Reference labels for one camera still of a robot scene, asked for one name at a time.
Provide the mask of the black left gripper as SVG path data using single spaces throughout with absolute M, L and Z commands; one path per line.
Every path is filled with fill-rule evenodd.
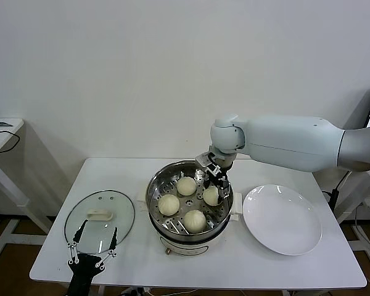
M 81 240 L 82 233 L 88 220 L 84 220 L 82 225 L 78 228 L 73 240 L 67 243 L 68 249 L 68 265 L 73 273 L 70 285 L 67 289 L 67 295 L 89 295 L 93 277 L 102 272 L 104 263 L 117 256 L 115 252 L 117 246 L 117 232 L 115 227 L 112 239 L 110 241 L 108 254 L 102 259 L 99 256 L 80 253 L 78 255 L 77 246 Z

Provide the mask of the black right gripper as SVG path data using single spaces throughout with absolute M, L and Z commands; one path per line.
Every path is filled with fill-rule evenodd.
M 209 188 L 210 183 L 217 183 L 217 189 L 218 189 L 218 204 L 221 204 L 224 199 L 228 198 L 230 195 L 230 183 L 226 179 L 227 172 L 230 170 L 231 167 L 220 167 L 219 165 L 209 165 L 206 168 L 206 174 L 208 176 L 204 177 L 203 179 L 203 187 L 204 189 Z

